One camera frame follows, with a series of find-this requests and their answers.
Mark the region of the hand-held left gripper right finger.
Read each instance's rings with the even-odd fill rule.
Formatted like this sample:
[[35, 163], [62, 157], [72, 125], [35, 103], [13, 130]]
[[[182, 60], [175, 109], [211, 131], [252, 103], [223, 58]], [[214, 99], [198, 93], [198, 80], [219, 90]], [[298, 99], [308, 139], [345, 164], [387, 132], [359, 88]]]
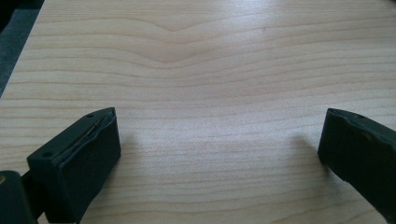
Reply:
[[319, 160], [396, 224], [396, 131], [362, 115], [327, 110]]

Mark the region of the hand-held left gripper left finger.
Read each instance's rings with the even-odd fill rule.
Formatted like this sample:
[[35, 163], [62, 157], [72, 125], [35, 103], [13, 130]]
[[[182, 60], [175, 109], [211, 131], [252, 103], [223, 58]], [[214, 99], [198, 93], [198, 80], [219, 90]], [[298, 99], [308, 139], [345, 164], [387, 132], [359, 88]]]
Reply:
[[82, 117], [27, 157], [34, 181], [46, 191], [53, 223], [78, 223], [120, 158], [116, 110]]

